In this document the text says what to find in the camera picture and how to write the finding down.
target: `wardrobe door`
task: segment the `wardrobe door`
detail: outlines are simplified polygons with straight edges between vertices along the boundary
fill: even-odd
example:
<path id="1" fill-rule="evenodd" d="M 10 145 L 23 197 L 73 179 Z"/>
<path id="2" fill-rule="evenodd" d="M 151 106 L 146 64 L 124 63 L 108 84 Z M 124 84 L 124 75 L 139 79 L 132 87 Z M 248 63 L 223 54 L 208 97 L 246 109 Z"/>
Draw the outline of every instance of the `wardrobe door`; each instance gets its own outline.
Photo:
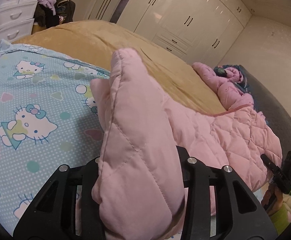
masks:
<path id="1" fill-rule="evenodd" d="M 117 24 L 134 32 L 149 6 L 155 0 L 129 0 Z"/>
<path id="2" fill-rule="evenodd" d="M 200 28 L 203 34 L 195 40 L 185 59 L 185 62 L 190 65 L 194 62 L 204 63 L 210 49 L 218 44 L 220 36 L 233 17 L 233 14 L 219 0 L 206 1 L 205 10 L 201 15 L 202 21 L 206 23 L 204 27 Z"/>
<path id="3" fill-rule="evenodd" d="M 217 66 L 242 30 L 242 24 L 235 16 L 232 16 L 228 27 L 218 39 L 218 43 L 209 48 L 202 63 L 210 66 L 211 68 Z"/>
<path id="4" fill-rule="evenodd" d="M 187 6 L 192 7 L 191 19 L 182 29 L 180 39 L 193 46 L 206 35 L 215 36 L 217 31 L 222 34 L 226 26 L 223 30 L 221 28 L 227 24 L 228 19 L 224 18 L 226 14 L 220 14 L 223 7 L 219 0 L 195 0 Z"/>
<path id="5" fill-rule="evenodd" d="M 176 35 L 189 17 L 184 0 L 154 0 L 142 17 L 135 33 L 149 39 L 162 28 Z"/>
<path id="6" fill-rule="evenodd" d="M 167 22 L 170 25 L 176 22 L 181 24 L 181 26 L 178 27 L 178 31 L 173 33 L 187 44 L 193 46 L 195 40 L 204 35 L 209 25 L 209 21 L 206 20 L 205 16 L 206 12 L 209 12 L 207 9 L 207 0 L 182 0 L 181 5 L 181 10 L 183 10 L 183 12 L 177 15 L 171 13 L 170 18 L 175 17 L 175 21 L 171 22 L 171 20 L 168 19 L 169 21 Z"/>
<path id="7" fill-rule="evenodd" d="M 251 13 L 241 0 L 220 0 L 237 17 L 243 26 L 247 25 Z"/>

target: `yellow fabric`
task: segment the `yellow fabric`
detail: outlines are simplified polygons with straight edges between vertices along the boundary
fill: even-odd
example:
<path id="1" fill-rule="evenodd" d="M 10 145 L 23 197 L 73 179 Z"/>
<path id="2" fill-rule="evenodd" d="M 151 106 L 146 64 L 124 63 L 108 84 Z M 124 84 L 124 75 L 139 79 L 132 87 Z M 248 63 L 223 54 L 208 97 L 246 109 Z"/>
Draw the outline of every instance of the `yellow fabric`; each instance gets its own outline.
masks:
<path id="1" fill-rule="evenodd" d="M 216 94 L 193 68 L 165 49 L 116 24 L 81 21 L 35 33 L 14 43 L 52 49 L 111 70 L 112 53 L 132 47 L 141 55 L 148 73 L 177 102 L 205 114 L 225 112 Z"/>

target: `polka dot pattern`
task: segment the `polka dot pattern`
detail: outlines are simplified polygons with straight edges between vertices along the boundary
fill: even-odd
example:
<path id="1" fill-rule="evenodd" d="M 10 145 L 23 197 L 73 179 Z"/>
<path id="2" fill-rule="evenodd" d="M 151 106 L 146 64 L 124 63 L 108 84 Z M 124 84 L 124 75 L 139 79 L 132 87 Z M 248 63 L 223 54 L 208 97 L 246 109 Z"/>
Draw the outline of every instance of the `polka dot pattern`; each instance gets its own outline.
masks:
<path id="1" fill-rule="evenodd" d="M 0 99 L 3 93 L 13 95 L 10 100 L 0 100 L 0 126 L 15 119 L 13 111 L 17 108 L 33 104 L 39 105 L 58 128 L 46 140 L 26 137 L 16 150 L 5 146 L 0 137 L 0 223 L 10 234 L 18 223 L 13 212 L 22 200 L 35 197 L 60 165 L 82 166 L 99 156 L 102 145 L 102 140 L 93 140 L 84 133 L 102 128 L 98 116 L 84 104 L 84 94 L 76 92 L 78 85 L 89 85 L 96 76 L 86 74 L 75 78 L 75 70 L 63 66 L 65 61 L 59 58 L 66 56 L 60 53 L 44 49 L 39 52 L 46 55 L 43 57 L 20 51 L 20 47 L 24 49 L 20 45 L 11 47 L 16 51 L 0 57 Z M 44 71 L 36 74 L 35 82 L 32 78 L 17 80 L 13 76 L 21 60 L 45 64 Z M 51 79 L 54 74 L 60 79 Z M 62 100 L 51 96 L 59 91 Z"/>

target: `cabinet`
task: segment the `cabinet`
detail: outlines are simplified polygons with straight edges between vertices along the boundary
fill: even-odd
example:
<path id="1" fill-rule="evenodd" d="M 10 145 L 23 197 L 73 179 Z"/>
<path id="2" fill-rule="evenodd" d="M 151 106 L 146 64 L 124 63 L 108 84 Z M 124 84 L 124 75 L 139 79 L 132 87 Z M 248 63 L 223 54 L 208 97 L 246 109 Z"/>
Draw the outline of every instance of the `cabinet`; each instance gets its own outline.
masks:
<path id="1" fill-rule="evenodd" d="M 246 10 L 241 0 L 132 0 L 118 24 L 190 65 L 214 67 L 249 20 Z"/>
<path id="2" fill-rule="evenodd" d="M 140 20 L 155 0 L 129 0 L 117 24 L 134 32 Z"/>

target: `pink quilted blanket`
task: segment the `pink quilted blanket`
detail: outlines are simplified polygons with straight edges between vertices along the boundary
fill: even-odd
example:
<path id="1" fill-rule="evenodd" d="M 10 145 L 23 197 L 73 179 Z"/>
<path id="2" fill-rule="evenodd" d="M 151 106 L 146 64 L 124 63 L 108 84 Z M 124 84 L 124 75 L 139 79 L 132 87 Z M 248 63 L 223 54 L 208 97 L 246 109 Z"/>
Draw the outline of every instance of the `pink quilted blanket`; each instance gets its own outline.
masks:
<path id="1" fill-rule="evenodd" d="M 232 166 L 253 191 L 271 177 L 261 154 L 281 164 L 279 139 L 251 106 L 217 117 L 188 109 L 148 75 L 133 49 L 114 52 L 111 66 L 110 80 L 91 81 L 105 131 L 92 197 L 108 240 L 164 239 L 180 230 L 184 188 L 175 145 L 208 166 Z"/>

